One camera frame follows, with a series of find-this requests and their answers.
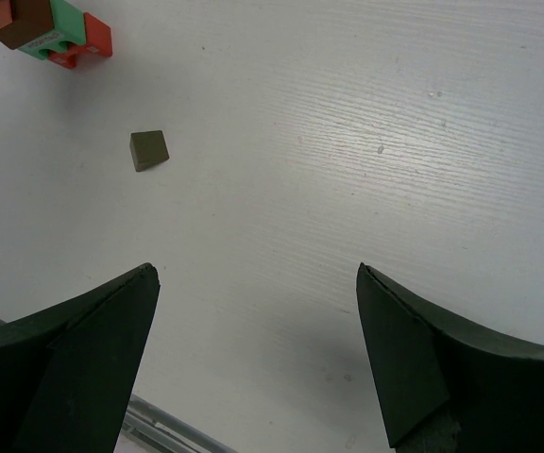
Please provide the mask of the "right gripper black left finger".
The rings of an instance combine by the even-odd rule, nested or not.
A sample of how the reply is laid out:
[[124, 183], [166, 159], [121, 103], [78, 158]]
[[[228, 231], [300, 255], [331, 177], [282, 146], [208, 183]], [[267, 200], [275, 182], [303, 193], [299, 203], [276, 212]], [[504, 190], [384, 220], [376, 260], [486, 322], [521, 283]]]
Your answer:
[[145, 263], [0, 325], [0, 452], [112, 452], [159, 293]]

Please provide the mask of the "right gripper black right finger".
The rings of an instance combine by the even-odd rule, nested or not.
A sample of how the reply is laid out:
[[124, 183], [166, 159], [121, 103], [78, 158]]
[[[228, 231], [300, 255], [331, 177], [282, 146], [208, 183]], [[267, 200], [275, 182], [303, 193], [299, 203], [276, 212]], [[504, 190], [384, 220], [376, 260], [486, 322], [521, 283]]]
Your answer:
[[392, 449], [544, 452], [544, 345], [469, 321], [368, 265], [356, 293]]

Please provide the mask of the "olive roof wood block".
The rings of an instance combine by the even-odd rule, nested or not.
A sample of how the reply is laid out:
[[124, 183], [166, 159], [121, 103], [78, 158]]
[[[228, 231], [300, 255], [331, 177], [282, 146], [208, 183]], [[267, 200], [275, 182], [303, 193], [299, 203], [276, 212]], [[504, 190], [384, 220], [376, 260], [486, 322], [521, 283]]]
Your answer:
[[170, 159], [165, 138], [161, 130], [131, 133], [130, 153], [134, 169], [138, 173]]

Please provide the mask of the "green rectangular wood block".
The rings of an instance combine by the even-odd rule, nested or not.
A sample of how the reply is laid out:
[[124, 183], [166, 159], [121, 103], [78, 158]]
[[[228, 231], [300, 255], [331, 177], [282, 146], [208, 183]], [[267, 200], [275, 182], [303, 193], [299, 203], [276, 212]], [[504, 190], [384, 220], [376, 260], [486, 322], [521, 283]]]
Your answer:
[[71, 45], [87, 41], [83, 12], [65, 0], [50, 0], [53, 27], [22, 45], [19, 51], [39, 60], [51, 53], [65, 53]]

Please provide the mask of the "brown wood block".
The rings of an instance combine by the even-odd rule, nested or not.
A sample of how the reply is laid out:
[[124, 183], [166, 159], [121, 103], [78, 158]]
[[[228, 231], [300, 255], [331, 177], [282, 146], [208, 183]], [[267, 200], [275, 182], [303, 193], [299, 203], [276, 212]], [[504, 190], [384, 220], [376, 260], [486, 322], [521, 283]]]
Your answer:
[[0, 42], [11, 50], [40, 38], [54, 28], [49, 0], [10, 0], [12, 22], [0, 29]]

